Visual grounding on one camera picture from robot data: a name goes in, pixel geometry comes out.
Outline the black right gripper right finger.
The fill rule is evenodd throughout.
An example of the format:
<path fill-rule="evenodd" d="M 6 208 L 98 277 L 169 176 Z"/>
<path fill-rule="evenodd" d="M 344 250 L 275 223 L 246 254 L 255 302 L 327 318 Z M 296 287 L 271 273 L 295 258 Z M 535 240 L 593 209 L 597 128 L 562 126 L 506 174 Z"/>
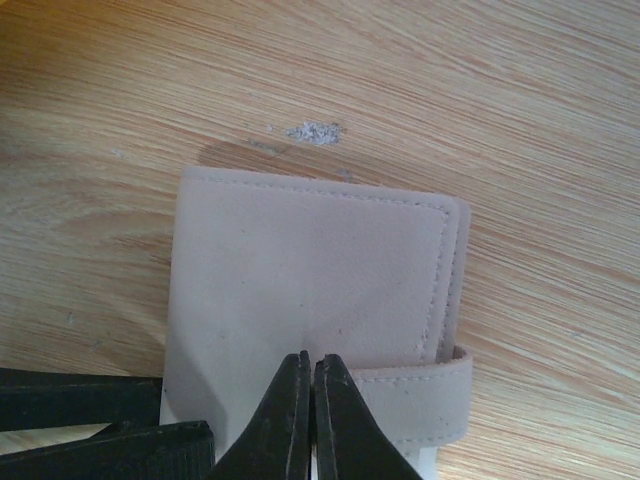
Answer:
<path fill-rule="evenodd" d="M 320 479 L 418 479 L 376 423 L 340 356 L 314 370 L 317 472 Z"/>

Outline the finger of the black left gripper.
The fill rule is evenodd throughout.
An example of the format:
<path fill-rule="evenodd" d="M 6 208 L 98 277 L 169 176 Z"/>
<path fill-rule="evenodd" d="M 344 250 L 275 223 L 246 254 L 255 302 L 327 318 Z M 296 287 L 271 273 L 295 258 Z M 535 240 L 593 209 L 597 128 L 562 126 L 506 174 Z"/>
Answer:
<path fill-rule="evenodd" d="M 3 368 L 1 430 L 159 423 L 162 380 L 156 377 L 63 374 Z"/>
<path fill-rule="evenodd" d="M 25 450 L 1 457 L 3 479 L 204 479 L 215 464 L 204 421 L 182 422 Z"/>

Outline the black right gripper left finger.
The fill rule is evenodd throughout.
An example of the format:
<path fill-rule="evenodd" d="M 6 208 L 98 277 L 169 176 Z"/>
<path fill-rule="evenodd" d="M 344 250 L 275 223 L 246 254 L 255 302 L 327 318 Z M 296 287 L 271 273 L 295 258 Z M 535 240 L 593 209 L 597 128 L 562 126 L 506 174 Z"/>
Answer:
<path fill-rule="evenodd" d="M 247 427 L 210 479 L 308 479 L 311 473 L 309 354 L 287 355 Z"/>

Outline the beige card holder wallet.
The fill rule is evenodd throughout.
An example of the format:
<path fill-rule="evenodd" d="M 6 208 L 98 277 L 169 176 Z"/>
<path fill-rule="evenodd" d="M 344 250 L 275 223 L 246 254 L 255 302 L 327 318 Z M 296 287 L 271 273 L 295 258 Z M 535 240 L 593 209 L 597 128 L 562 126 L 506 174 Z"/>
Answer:
<path fill-rule="evenodd" d="M 206 421 L 224 454 L 287 354 L 336 354 L 385 436 L 435 478 L 470 414 L 456 341 L 470 220 L 446 195 L 185 169 L 161 422 Z"/>

